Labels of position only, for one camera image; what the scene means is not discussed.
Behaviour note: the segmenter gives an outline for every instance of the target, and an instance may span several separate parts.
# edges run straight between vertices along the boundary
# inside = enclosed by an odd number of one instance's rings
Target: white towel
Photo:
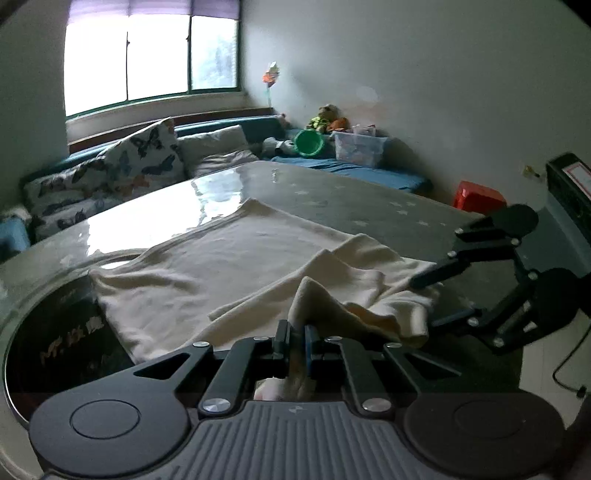
[[[366,235],[248,200],[227,218],[91,276],[111,325],[143,361],[196,340],[226,349],[240,338],[273,336],[284,318],[296,329],[312,323],[321,335],[373,331],[424,340],[437,291],[407,288],[429,265]],[[296,368],[289,389],[298,393],[285,393],[281,384],[279,395],[301,398],[302,379]],[[258,396],[276,398],[277,392]]]

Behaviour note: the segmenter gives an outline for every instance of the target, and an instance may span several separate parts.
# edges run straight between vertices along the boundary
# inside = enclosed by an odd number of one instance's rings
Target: window
[[[238,88],[238,0],[73,0],[66,115]]]

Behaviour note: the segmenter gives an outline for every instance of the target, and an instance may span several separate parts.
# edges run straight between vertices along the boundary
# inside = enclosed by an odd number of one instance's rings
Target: blue cushion
[[[246,141],[250,144],[260,143],[269,137],[275,137],[277,140],[283,140],[285,138],[285,129],[281,126],[276,116],[250,116],[228,120],[215,120],[214,122],[204,122],[201,124],[181,125],[180,127],[176,127],[175,131],[179,137],[184,137],[185,135],[213,132],[214,130],[231,127],[232,125],[242,126]]]
[[[25,224],[12,217],[0,223],[0,262],[3,262],[31,246]]]
[[[283,140],[285,138],[285,129],[281,126],[281,123],[276,116],[249,116],[244,118],[230,118],[227,120],[215,120],[213,122],[201,122],[192,125],[181,125],[175,127],[175,132],[178,137],[184,137],[185,135],[193,135],[202,132],[212,132],[225,127],[231,127],[232,125],[241,125],[244,135],[248,143],[260,143],[268,137],[275,137],[277,140]],[[45,177],[54,173],[59,173],[68,168],[72,168],[86,160],[95,158],[100,152],[106,147],[117,143],[117,141],[109,142],[98,147],[87,148],[86,150],[79,151],[70,155],[69,157],[61,160],[53,165],[37,170],[29,175],[23,177],[20,181],[21,188],[25,183],[29,183],[39,177]]]
[[[358,180],[370,181],[372,183],[384,185],[385,187],[389,187],[391,189],[405,190],[411,193],[415,193],[418,190],[421,190],[421,192],[429,191],[433,186],[430,180],[421,177],[420,175],[403,171],[362,167],[352,163],[338,162],[335,159],[321,160],[315,158],[275,157],[271,161],[313,168],[315,170],[329,171],[336,173],[337,175],[343,175],[345,177],[351,177]]]

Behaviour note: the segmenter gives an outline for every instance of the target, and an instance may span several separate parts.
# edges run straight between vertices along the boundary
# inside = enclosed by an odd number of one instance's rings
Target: teddy bear
[[[312,128],[318,133],[325,134],[328,126],[337,120],[337,108],[334,105],[324,105],[318,110],[318,115],[308,122],[306,128]]]

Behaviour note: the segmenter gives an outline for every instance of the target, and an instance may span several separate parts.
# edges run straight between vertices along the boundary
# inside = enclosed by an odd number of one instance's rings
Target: blue mattress
[[[426,193],[433,187],[429,179],[403,171],[383,170],[381,168],[369,168],[355,165],[352,163],[342,163],[334,159],[318,160],[314,158],[284,158],[275,157],[271,159],[278,163],[287,163],[289,165],[298,165],[300,167],[313,168],[315,170],[324,170],[337,175],[351,177],[358,180],[378,183],[391,189],[405,190],[410,193]]]

